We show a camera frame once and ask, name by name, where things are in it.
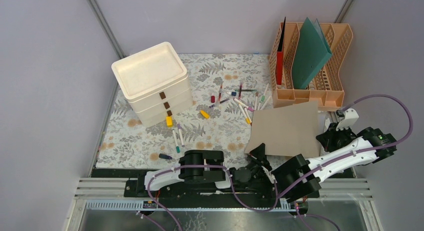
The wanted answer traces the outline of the beige file folder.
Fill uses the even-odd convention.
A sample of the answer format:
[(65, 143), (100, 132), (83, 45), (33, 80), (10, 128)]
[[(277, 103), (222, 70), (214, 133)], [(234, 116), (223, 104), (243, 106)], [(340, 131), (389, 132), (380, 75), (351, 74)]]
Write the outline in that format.
[(265, 154), (305, 158), (320, 155), (321, 144), (318, 102), (309, 101), (290, 106), (255, 111), (245, 153), (265, 144)]

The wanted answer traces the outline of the yellow ink bottle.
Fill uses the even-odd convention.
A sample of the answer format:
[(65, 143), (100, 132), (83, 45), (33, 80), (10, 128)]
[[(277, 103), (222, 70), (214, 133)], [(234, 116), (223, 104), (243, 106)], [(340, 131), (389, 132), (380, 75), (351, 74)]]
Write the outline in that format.
[(205, 119), (209, 119), (210, 115), (208, 113), (206, 113), (204, 110), (200, 110), (199, 113), (205, 118)]

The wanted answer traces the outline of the teal file folder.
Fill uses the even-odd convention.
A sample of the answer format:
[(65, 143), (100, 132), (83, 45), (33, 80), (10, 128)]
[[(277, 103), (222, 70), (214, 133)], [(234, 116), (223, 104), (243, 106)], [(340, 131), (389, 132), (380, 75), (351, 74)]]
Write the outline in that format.
[(293, 87), (306, 89), (331, 57), (332, 51), (319, 21), (306, 18), (299, 31), (291, 69)]

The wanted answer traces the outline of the dark blue ink bottle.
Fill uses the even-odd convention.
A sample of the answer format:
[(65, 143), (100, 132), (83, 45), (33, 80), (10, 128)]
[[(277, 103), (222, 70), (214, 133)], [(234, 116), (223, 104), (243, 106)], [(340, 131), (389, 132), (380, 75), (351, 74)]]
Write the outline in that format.
[(164, 160), (172, 160), (172, 159), (173, 159), (171, 156), (169, 156), (169, 155), (167, 155), (167, 154), (164, 154), (164, 153), (160, 153), (160, 154), (158, 155), (158, 157), (159, 157), (160, 159), (164, 159)]

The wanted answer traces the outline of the red file folder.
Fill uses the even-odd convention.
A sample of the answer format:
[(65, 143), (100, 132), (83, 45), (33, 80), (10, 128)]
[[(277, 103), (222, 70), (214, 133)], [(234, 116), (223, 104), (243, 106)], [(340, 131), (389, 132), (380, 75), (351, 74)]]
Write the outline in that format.
[(286, 17), (281, 23), (281, 34), (278, 40), (277, 52), (276, 52), (276, 66), (275, 66), (275, 80), (276, 85), (279, 87), (282, 85), (283, 79), (283, 62), (284, 62), (284, 37), (285, 37), (285, 26), (286, 26)]

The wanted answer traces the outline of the cream drawer unit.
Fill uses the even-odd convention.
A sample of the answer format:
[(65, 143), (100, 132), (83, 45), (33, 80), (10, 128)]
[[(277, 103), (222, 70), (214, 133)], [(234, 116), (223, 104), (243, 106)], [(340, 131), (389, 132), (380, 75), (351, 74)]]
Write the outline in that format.
[(145, 127), (193, 106), (187, 68), (167, 41), (115, 61), (111, 69), (123, 96)]

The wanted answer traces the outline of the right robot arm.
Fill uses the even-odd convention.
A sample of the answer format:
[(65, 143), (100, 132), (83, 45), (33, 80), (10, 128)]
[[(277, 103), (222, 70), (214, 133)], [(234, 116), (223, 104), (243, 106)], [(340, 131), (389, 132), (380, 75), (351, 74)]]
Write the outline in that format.
[(274, 169), (278, 198), (291, 203), (321, 189), (321, 183), (338, 172), (354, 166), (377, 163), (394, 155), (397, 140), (391, 133), (367, 127), (355, 134), (350, 128), (336, 130), (332, 123), (316, 139), (326, 155), (305, 158), (302, 154), (291, 157)]

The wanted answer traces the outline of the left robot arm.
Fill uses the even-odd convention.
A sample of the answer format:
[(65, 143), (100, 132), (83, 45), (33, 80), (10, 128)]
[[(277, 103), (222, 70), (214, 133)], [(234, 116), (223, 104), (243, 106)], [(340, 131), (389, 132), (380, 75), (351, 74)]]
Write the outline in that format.
[(189, 186), (214, 184), (219, 190), (275, 188), (277, 180), (271, 174), (266, 145), (261, 143), (247, 154), (248, 164), (239, 168), (224, 167), (224, 152), (218, 150), (189, 150), (169, 168), (148, 171), (136, 183), (136, 190), (148, 197), (163, 187), (176, 183)]

